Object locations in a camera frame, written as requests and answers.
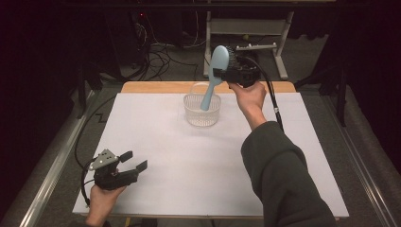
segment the white board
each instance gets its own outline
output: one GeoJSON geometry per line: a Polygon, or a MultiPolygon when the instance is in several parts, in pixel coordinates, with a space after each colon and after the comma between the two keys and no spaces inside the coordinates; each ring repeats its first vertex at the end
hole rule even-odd
{"type": "MultiPolygon", "coordinates": [[[[121,171],[148,160],[148,169],[120,196],[112,214],[154,217],[262,217],[240,148],[251,129],[235,95],[219,94],[216,125],[197,128],[185,120],[184,94],[119,94],[96,149],[133,158],[121,171]]],[[[335,217],[349,214],[300,94],[276,94],[286,135],[300,147],[309,173],[335,217]]],[[[275,120],[269,96],[264,113],[275,120]]],[[[86,180],[93,179],[90,172],[86,180]]],[[[88,183],[89,193],[92,184],[88,183]]],[[[74,213],[87,214],[78,195],[74,213]]]]}

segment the plastic container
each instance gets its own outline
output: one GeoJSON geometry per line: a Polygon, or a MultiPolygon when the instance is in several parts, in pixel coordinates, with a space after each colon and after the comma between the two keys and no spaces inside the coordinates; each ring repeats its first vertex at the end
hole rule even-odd
{"type": "Polygon", "coordinates": [[[221,98],[215,93],[212,94],[208,111],[201,110],[201,102],[204,94],[194,93],[197,86],[208,86],[206,82],[195,83],[192,85],[189,94],[183,97],[183,105],[185,107],[185,117],[189,124],[198,127],[208,127],[218,122],[221,98]]]}

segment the black device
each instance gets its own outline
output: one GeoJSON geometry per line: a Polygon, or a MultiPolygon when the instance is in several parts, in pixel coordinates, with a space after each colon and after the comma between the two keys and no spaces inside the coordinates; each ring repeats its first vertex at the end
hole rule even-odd
{"type": "Polygon", "coordinates": [[[277,122],[282,131],[284,131],[283,121],[281,119],[280,111],[275,99],[273,84],[268,74],[257,63],[252,56],[237,55],[230,46],[225,46],[228,51],[228,66],[226,69],[213,68],[213,75],[215,78],[220,78],[227,82],[238,83],[242,87],[250,87],[254,83],[264,77],[269,88],[271,103],[274,108],[277,122]]]}
{"type": "Polygon", "coordinates": [[[118,172],[118,164],[124,163],[132,158],[132,151],[127,151],[121,156],[115,156],[108,149],[104,149],[95,159],[88,162],[82,171],[81,178],[81,192],[85,199],[85,202],[89,205],[90,201],[86,196],[84,178],[89,170],[94,170],[95,184],[101,189],[114,190],[118,187],[130,185],[136,183],[138,180],[139,173],[148,168],[148,160],[142,162],[136,166],[135,169],[128,170],[125,172],[118,172]]]}
{"type": "Polygon", "coordinates": [[[226,46],[229,52],[229,65],[226,70],[214,68],[213,74],[223,81],[238,83],[242,87],[250,87],[260,79],[260,69],[247,61],[249,56],[237,55],[233,49],[226,46]]]}

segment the wooden edge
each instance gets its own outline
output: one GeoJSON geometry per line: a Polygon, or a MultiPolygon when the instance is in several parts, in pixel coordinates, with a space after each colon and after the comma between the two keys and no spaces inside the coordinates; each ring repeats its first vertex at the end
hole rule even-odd
{"type": "MultiPolygon", "coordinates": [[[[189,93],[191,87],[196,83],[206,83],[207,81],[130,81],[126,82],[121,89],[121,93],[189,93]]],[[[274,81],[273,88],[275,93],[296,93],[295,87],[288,81],[274,81]]],[[[205,93],[207,85],[197,86],[194,92],[205,93]]],[[[215,87],[215,93],[232,93],[226,82],[215,87]]]]}

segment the metal frame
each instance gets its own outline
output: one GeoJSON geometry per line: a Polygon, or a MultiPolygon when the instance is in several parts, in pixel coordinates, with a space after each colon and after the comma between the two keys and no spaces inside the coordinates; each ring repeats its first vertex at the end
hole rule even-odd
{"type": "Polygon", "coordinates": [[[64,169],[64,165],[68,159],[68,156],[73,150],[73,147],[77,141],[79,132],[81,131],[83,124],[86,121],[89,111],[92,109],[93,103],[95,103],[96,98],[98,97],[98,93],[94,93],[91,91],[88,95],[87,102],[89,103],[89,108],[85,110],[84,114],[74,122],[74,129],[66,139],[65,144],[59,150],[59,153],[56,159],[53,162],[53,165],[50,167],[44,182],[41,185],[38,193],[33,199],[33,202],[30,204],[29,209],[24,216],[23,221],[20,224],[20,227],[30,227],[35,226],[38,222],[39,217],[42,215],[42,212],[47,205],[47,202],[50,199],[51,194],[53,193],[54,188],[56,187],[57,182],[59,181],[62,170],[64,169]]]}
{"type": "Polygon", "coordinates": [[[366,195],[368,196],[369,200],[371,201],[371,204],[372,204],[373,208],[375,209],[375,212],[377,213],[377,216],[380,219],[382,226],[397,227],[398,225],[395,222],[392,212],[390,211],[389,207],[387,206],[386,202],[384,201],[380,189],[376,185],[375,180],[373,179],[372,175],[369,173],[369,170],[366,167],[365,163],[363,162],[355,144],[351,140],[347,129],[345,129],[341,125],[339,120],[336,118],[336,114],[335,114],[336,108],[334,107],[333,103],[331,102],[330,97],[324,96],[323,103],[326,106],[326,108],[329,110],[329,112],[331,113],[333,120],[336,123],[336,125],[342,135],[342,139],[344,140],[346,146],[348,147],[348,155],[350,157],[351,164],[352,164],[355,172],[357,173],[357,175],[360,179],[360,182],[362,183],[362,186],[364,187],[364,189],[366,191],[366,195]]]}
{"type": "Polygon", "coordinates": [[[212,34],[272,35],[280,36],[280,43],[278,46],[265,45],[265,48],[271,49],[280,78],[282,80],[287,80],[288,74],[283,59],[281,58],[281,53],[283,52],[293,15],[294,12],[290,11],[286,20],[212,19],[211,12],[208,11],[206,18],[206,49],[204,52],[203,75],[207,77],[209,73],[209,62],[212,55],[210,49],[212,34]]]}

